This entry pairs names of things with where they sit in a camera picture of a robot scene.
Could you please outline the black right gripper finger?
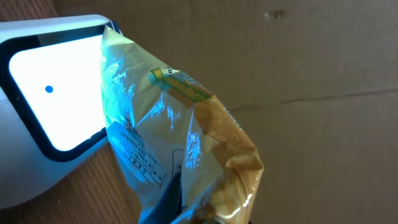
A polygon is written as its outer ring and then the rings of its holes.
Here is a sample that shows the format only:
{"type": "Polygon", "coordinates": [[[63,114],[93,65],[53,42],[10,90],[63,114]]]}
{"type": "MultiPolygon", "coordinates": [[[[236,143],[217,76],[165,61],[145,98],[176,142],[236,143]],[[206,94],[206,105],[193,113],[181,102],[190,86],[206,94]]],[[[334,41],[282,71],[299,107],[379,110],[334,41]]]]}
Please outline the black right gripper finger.
{"type": "Polygon", "coordinates": [[[144,224],[169,224],[182,212],[181,173],[176,173],[144,224]]]}

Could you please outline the yellow snack bag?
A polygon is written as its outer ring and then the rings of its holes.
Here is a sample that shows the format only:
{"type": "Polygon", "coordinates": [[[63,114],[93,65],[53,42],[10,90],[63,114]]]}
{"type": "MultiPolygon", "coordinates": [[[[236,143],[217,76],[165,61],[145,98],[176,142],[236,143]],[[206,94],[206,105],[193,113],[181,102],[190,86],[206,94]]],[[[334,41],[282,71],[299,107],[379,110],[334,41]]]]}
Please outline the yellow snack bag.
{"type": "Polygon", "coordinates": [[[180,172],[172,223],[248,223],[264,166],[221,101],[110,27],[100,70],[106,134],[141,203],[139,222],[180,172]]]}

